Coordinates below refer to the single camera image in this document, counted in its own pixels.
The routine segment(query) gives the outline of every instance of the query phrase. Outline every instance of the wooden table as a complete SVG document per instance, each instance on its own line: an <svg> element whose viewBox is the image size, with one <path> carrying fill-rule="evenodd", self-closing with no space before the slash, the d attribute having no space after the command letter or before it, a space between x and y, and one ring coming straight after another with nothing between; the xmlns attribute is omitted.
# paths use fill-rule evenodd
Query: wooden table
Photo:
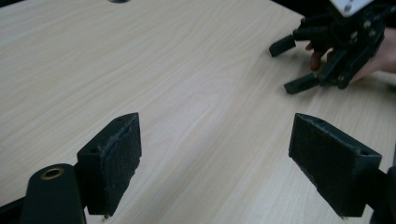
<svg viewBox="0 0 396 224"><path fill-rule="evenodd" d="M287 95L305 43L268 47L300 23L268 0L29 0L0 8L0 204L139 112L143 156L105 223L368 223L342 220L288 157L295 113L330 122L391 166L396 78ZM88 223L102 217L87 216Z"/></svg>

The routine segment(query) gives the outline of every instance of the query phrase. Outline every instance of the light wood grain surface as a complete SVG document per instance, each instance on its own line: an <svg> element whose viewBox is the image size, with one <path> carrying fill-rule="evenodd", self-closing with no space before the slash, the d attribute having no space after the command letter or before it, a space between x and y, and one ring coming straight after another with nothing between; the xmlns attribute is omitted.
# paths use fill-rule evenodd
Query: light wood grain surface
<svg viewBox="0 0 396 224"><path fill-rule="evenodd" d="M294 113L325 119L383 155L396 139L395 76L290 96L300 23L268 0L28 0L0 8L0 204L139 112L143 156L114 217L89 223L368 223L342 220L288 157Z"/></svg>

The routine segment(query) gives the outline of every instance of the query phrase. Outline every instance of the human hand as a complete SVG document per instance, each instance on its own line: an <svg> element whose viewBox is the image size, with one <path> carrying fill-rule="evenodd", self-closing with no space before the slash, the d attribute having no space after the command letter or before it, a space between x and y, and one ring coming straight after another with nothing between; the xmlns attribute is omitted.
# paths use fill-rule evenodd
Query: human hand
<svg viewBox="0 0 396 224"><path fill-rule="evenodd" d="M355 82L362 77L371 75L375 71L385 71L396 73L396 29L386 28L384 40L378 49L376 55L365 64L361 70L352 78ZM306 50L313 49L312 43L308 44ZM311 55L311 70L318 71L320 60L328 50L314 51ZM332 51L327 53L327 60L332 57Z"/></svg>

